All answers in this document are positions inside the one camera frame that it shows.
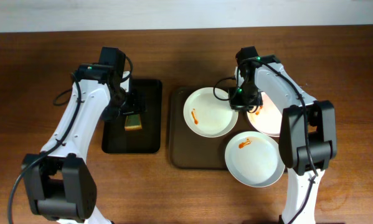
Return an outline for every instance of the white wall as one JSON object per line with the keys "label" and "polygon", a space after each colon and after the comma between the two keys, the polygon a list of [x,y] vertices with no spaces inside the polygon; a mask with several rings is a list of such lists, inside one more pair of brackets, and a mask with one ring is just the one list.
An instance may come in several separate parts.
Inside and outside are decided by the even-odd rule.
{"label": "white wall", "polygon": [[373,24],[373,0],[0,0],[0,32]]}

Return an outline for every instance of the sauce smear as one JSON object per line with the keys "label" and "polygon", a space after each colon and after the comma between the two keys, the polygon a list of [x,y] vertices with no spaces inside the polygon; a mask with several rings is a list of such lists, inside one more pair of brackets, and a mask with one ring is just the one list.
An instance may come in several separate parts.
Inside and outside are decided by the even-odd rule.
{"label": "sauce smear", "polygon": [[258,111],[257,112],[255,112],[255,115],[258,115],[258,114],[260,114],[260,110],[262,109],[262,106],[260,106],[260,109],[258,109]]}
{"label": "sauce smear", "polygon": [[242,149],[244,146],[248,146],[249,144],[251,144],[251,140],[247,138],[245,142],[242,142],[238,145],[238,148]]}
{"label": "sauce smear", "polygon": [[195,109],[192,110],[192,117],[194,119],[194,124],[199,124],[199,121],[196,119],[196,110]]}

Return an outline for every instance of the brown tray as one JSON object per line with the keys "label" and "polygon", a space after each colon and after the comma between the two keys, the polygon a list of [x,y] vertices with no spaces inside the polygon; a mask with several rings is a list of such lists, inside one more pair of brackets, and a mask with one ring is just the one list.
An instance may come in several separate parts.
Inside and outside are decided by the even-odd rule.
{"label": "brown tray", "polygon": [[238,133],[256,131],[247,119],[246,113],[239,113],[235,127],[226,135],[205,138],[194,133],[186,124],[184,103],[199,88],[181,87],[171,96],[169,123],[169,157],[174,166],[180,169],[227,170],[225,148]]}

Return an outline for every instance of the white bowl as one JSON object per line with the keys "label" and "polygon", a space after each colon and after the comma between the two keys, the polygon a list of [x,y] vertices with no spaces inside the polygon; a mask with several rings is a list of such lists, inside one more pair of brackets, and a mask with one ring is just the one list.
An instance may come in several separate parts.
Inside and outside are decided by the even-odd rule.
{"label": "white bowl", "polygon": [[279,180],[285,170],[278,143],[256,131],[233,137],[225,150],[229,172],[241,183],[251,187],[267,187]]}
{"label": "white bowl", "polygon": [[[184,105],[186,124],[196,134],[208,138],[227,134],[238,118],[238,112],[230,108],[229,102],[215,98],[212,90],[212,87],[196,90]],[[220,98],[228,98],[228,93],[218,88],[215,94]]]}

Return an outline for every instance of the sponge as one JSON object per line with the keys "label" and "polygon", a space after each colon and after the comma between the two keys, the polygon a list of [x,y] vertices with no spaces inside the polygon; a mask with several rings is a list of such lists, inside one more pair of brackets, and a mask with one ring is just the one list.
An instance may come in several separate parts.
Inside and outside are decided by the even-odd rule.
{"label": "sponge", "polygon": [[125,119],[125,131],[142,129],[141,116],[139,114],[129,115]]}

